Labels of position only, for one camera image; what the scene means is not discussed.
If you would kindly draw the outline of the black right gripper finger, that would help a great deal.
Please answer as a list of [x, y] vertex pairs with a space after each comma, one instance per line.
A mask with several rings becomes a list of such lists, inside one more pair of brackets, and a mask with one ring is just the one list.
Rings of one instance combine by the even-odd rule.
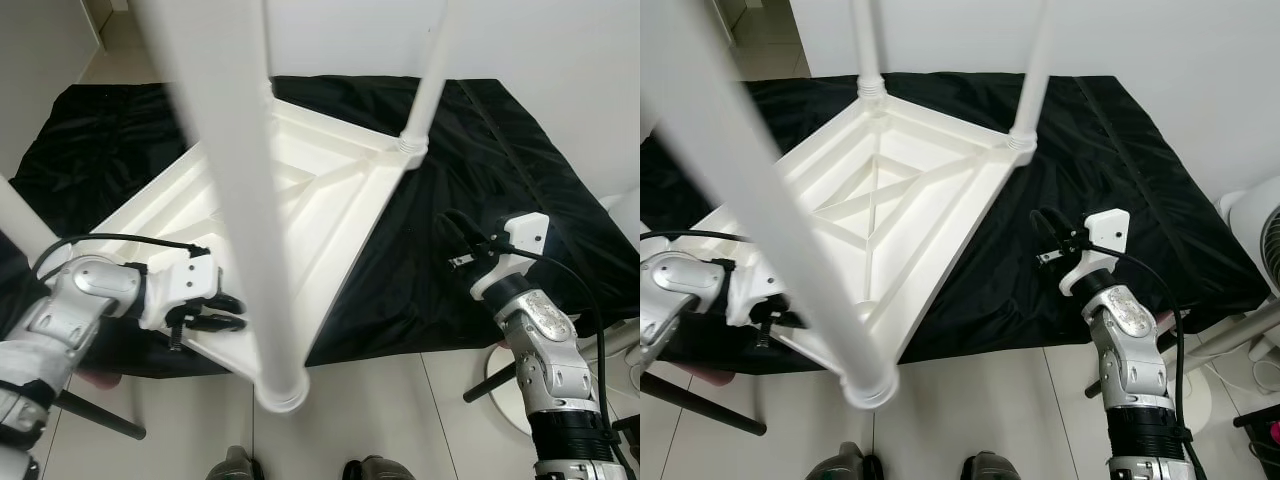
[[1074, 251], [1076, 247], [1076, 227], [1057, 209], [1032, 210], [1030, 224], [1043, 251]]
[[440, 212], [440, 247], [445, 253], [476, 253], [489, 250], [489, 237], [460, 210]]

